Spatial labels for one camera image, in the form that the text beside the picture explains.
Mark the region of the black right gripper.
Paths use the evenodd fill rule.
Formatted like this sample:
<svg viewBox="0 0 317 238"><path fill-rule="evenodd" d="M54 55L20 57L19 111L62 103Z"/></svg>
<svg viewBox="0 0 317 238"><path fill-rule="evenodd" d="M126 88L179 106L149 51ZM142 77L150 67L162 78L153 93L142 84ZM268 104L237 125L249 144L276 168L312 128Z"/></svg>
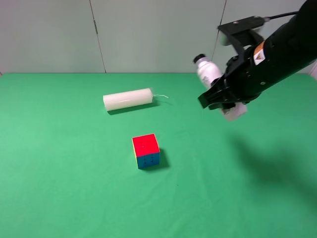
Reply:
<svg viewBox="0 0 317 238"><path fill-rule="evenodd" d="M246 93L241 92L241 86L242 79L250 76L249 67L253 62L252 50L260 43L243 47L232 35L251 29L256 30L264 24L264 18L251 16L218 26L218 30L231 41L237 55L226 63L224 76L213 81L210 89L198 97L203 109L229 110L234 108L238 102L247 104L259 96L258 93L247 96Z"/></svg>

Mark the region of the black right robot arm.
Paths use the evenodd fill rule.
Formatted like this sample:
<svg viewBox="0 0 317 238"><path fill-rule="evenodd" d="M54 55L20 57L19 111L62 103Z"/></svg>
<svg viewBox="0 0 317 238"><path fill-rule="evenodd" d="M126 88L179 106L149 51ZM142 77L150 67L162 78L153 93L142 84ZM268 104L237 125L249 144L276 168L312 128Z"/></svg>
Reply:
<svg viewBox="0 0 317 238"><path fill-rule="evenodd" d="M224 74L199 96L203 108L230 109L247 104L263 91L300 71L317 59L317 2L307 0L291 19L267 39L255 29L273 17L251 16L218 26L237 55L227 62Z"/></svg>

